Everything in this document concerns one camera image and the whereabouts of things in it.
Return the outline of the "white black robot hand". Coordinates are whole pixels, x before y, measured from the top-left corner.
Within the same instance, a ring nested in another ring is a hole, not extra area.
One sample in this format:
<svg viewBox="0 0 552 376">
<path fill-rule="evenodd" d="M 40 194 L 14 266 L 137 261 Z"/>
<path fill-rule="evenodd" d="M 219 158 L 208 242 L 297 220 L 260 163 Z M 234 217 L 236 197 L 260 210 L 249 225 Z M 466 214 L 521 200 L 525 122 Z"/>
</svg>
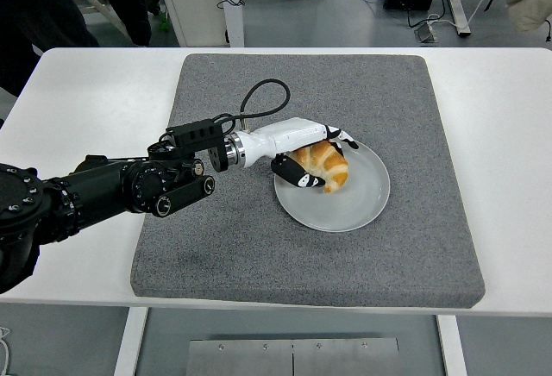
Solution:
<svg viewBox="0 0 552 376">
<path fill-rule="evenodd" d="M 348 180 L 348 162 L 342 143 L 359 146 L 340 128 L 294 117 L 232 135 L 236 164 L 249 167 L 262 157 L 270 158 L 273 172 L 290 185 L 299 188 L 321 187 L 332 193 Z"/>
</svg>

